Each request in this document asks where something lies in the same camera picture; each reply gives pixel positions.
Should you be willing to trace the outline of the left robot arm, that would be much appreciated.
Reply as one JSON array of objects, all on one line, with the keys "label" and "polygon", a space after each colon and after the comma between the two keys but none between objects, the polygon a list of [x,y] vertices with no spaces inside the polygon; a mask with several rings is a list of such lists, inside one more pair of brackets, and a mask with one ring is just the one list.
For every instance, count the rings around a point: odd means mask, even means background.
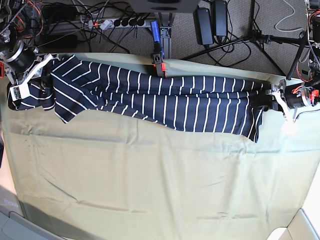
[{"label": "left robot arm", "polygon": [[279,84],[270,84],[252,97],[249,104],[260,110],[282,112],[286,121],[294,123],[299,118],[299,108],[314,107],[320,102],[320,80],[287,85],[282,79]]}]

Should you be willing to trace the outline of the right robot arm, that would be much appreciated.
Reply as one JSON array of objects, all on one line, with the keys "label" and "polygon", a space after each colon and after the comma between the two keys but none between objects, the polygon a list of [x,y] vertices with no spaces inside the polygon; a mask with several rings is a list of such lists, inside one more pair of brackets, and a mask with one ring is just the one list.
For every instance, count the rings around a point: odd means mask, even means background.
[{"label": "right robot arm", "polygon": [[39,0],[0,2],[0,76],[7,77],[13,101],[32,95],[31,87],[44,91],[53,87],[49,64],[56,56],[41,55],[35,40],[43,31]]}]

